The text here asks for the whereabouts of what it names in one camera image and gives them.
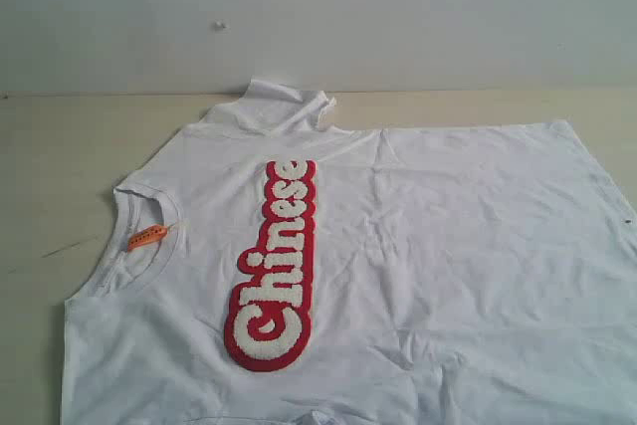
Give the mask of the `white t-shirt red lettering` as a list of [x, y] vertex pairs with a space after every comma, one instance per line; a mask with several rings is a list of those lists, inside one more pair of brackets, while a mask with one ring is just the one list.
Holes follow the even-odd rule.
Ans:
[[634, 423], [636, 214], [570, 124], [332, 106], [252, 81], [114, 189], [62, 422]]

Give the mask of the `orange size tag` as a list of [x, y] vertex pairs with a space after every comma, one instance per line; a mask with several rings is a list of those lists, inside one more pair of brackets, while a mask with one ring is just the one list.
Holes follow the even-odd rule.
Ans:
[[161, 242], [169, 233], [170, 227], [164, 225], [152, 225], [142, 231], [133, 234], [127, 241], [126, 250], [132, 252], [140, 247]]

